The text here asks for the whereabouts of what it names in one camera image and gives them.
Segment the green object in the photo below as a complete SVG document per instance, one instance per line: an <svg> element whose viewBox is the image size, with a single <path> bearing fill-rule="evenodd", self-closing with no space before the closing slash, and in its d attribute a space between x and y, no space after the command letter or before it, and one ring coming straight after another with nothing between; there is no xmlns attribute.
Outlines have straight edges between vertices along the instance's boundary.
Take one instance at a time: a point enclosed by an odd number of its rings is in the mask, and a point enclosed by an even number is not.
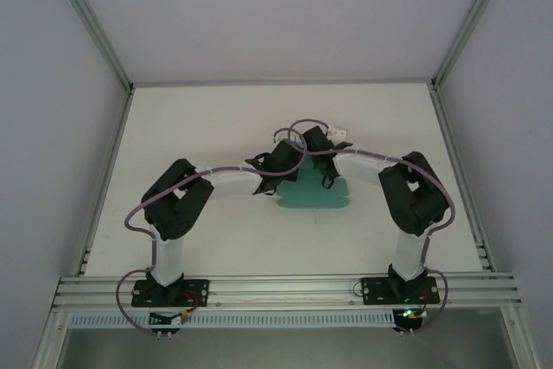
<svg viewBox="0 0 553 369"><path fill-rule="evenodd" d="M313 160L308 156L300 167L297 181L283 181L276 188L277 204L291 209L331 208L349 205L347 183L337 178L330 189L322 186L320 172L313 169Z"/></svg>

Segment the ventilation grille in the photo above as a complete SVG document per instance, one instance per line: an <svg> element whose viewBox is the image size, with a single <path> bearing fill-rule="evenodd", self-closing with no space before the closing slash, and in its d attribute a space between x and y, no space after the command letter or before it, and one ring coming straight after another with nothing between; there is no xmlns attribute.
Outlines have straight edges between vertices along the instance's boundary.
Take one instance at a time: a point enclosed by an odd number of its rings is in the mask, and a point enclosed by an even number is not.
<svg viewBox="0 0 553 369"><path fill-rule="evenodd" d="M148 326L148 313L130 313L140 326ZM182 326L157 328L392 328L391 310L240 312L196 311ZM131 328L122 315L74 313L69 328Z"/></svg>

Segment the white platform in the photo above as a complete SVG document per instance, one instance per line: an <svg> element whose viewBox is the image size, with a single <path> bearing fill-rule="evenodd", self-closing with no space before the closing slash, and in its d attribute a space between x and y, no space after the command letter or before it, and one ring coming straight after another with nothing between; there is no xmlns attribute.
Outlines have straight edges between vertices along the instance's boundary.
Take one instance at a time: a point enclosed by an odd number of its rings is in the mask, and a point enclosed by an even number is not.
<svg viewBox="0 0 553 369"><path fill-rule="evenodd" d="M456 222L433 238L428 264L481 270L426 85L204 86L135 91L86 275L120 276L149 265L149 238L126 230L123 220L174 160L236 165L271 151L272 132L298 118L346 127L347 140L361 149L426 155L458 211ZM186 236L184 273L386 272L397 228L382 191L347 184L351 203L341 209L288 209L264 195L210 202ZM146 226L141 213L133 223Z"/></svg>

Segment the robotic arm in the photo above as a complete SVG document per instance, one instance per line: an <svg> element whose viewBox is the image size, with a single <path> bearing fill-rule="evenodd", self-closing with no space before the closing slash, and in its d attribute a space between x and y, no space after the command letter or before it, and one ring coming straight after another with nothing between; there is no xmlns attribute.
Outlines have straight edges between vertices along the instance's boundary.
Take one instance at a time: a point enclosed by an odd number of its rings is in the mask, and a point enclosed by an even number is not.
<svg viewBox="0 0 553 369"><path fill-rule="evenodd" d="M315 169L323 175L325 188L332 187L334 180L340 176L382 187L391 217L400 230L396 254L388 270L388 285L397 301L403 302L410 293L421 287L427 276L425 241L434 224L443 219L449 208L447 200L431 181L404 165L374 160L354 150L340 152L351 144L334 146L320 127L306 131L304 138L308 151L314 154ZM299 160L300 153L295 145L283 140L271 153L263 153L246 161L261 172L284 172ZM422 154L412 152L404 160L437 179ZM195 166L186 159L177 160L146 192L142 202L195 173ZM156 267L147 279L150 286L162 292L161 297L166 297L163 304L157 305L172 304L171 287L178 286L183 278L181 253L184 236L194 226L209 200L234 194L272 194L282 181L296 181L297 174L296 171L274 177L241 170L212 173L180 188L184 191L181 198L172 193L146 206L145 219L157 236Z"/></svg>

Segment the white wall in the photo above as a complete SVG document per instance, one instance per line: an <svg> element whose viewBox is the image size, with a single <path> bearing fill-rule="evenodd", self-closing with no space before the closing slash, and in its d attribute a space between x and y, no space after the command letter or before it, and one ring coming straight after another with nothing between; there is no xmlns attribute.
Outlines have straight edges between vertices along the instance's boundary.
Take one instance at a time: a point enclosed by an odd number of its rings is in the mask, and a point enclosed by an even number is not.
<svg viewBox="0 0 553 369"><path fill-rule="evenodd" d="M434 75L472 0L90 0L134 82Z"/></svg>
<svg viewBox="0 0 553 369"><path fill-rule="evenodd" d="M74 272L124 94L67 0L0 0L0 356L29 367Z"/></svg>
<svg viewBox="0 0 553 369"><path fill-rule="evenodd" d="M553 0L492 0L443 91L493 251L553 366Z"/></svg>

